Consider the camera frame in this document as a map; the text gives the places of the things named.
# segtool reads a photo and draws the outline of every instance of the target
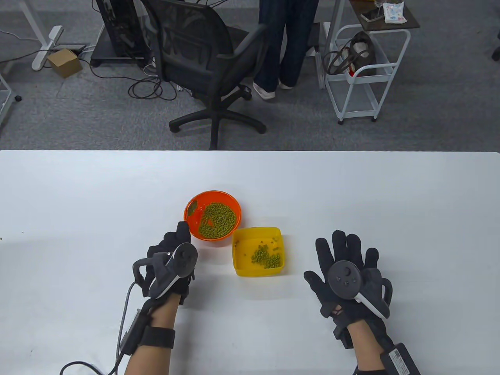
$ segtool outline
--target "forearm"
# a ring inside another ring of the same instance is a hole
[[[364,320],[347,326],[354,352],[357,358],[357,367],[360,371],[383,370],[384,365],[380,359],[380,354],[384,349],[379,345],[375,336]]]
[[[151,326],[174,328],[181,296],[172,294],[167,302],[156,309],[151,317]],[[125,375],[168,375],[171,349],[156,346],[139,346],[130,357]]]

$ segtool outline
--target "yellow container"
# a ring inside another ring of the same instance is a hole
[[[262,246],[269,256],[280,256],[278,267],[265,268],[252,263],[252,256]],[[256,227],[237,229],[232,235],[232,264],[238,276],[257,278],[279,274],[285,267],[285,246],[278,228]]]

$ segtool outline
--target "sleeve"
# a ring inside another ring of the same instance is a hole
[[[358,375],[388,375],[386,370],[376,370],[376,371],[359,371]]]

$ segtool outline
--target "snack package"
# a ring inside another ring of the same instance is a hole
[[[403,9],[405,8],[404,1],[399,4],[385,2],[382,6],[386,24],[404,24],[407,21],[407,19],[403,17]]]

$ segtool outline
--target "phone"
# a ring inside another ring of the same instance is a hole
[[[384,9],[382,7],[375,8],[365,13],[361,13],[361,17],[366,22],[373,22],[384,18]]]

